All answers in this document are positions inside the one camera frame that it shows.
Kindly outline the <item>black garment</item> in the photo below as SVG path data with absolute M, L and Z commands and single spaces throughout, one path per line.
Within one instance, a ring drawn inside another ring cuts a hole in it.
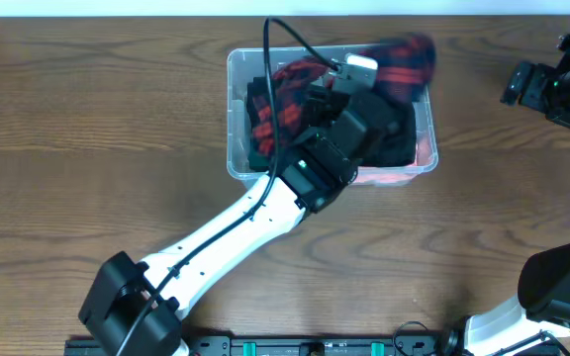
M 279 76 L 274 80 L 281 144 L 288 145 L 309 126 L 309 88 L 312 85 L 310 78 Z M 388 83 L 377 83 L 373 92 L 399 107 L 399 133 L 386 136 L 379 147 L 363 159 L 365 167 L 402 167 L 415 161 L 417 131 L 414 109 L 390 94 L 389 87 Z M 255 171 L 264 171 L 268 168 L 274 146 L 265 78 L 255 77 L 247 84 L 245 107 L 251 125 L 249 166 Z

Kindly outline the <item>pink cloth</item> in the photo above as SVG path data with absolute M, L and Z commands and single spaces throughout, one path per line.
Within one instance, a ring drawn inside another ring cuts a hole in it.
M 374 168 L 360 167 L 355 186 L 404 186 L 419 175 L 432 172 L 439 161 L 436 139 L 424 135 L 418 139 L 415 161 L 404 167 Z

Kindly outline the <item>red navy plaid shirt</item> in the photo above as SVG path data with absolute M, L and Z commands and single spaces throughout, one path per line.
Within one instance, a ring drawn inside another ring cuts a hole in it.
M 422 34 L 390 39 L 360 54 L 378 62 L 372 92 L 390 104 L 409 105 L 418 101 L 434 75 L 435 46 L 431 38 Z M 326 72 L 327 68 L 310 55 L 273 74 L 280 145 L 291 143 L 307 126 L 324 123 L 334 117 L 334 113 L 313 116 L 311 86 Z M 265 79 L 255 77 L 247 85 L 247 95 L 246 109 L 252 126 L 253 149 L 256 154 L 269 157 L 274 152 L 274 138 Z M 384 136 L 379 150 L 367 156 L 363 164 L 373 167 L 409 165 L 414 162 L 415 144 L 414 121 L 398 120 Z

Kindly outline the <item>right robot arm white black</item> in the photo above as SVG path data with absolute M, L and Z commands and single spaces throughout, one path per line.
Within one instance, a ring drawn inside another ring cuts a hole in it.
M 501 98 L 570 130 L 570 33 L 556 66 L 520 62 Z M 464 318 L 439 340 L 440 355 L 565 355 L 570 337 L 570 241 L 525 262 L 518 291 L 494 309 Z

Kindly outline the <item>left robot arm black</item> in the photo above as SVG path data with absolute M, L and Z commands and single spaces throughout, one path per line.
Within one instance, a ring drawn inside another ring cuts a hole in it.
M 369 90 L 308 127 L 229 208 L 182 240 L 135 262 L 104 262 L 78 314 L 108 355 L 187 355 L 182 321 L 200 298 L 257 248 L 331 204 L 385 137 L 415 115 L 412 105 Z

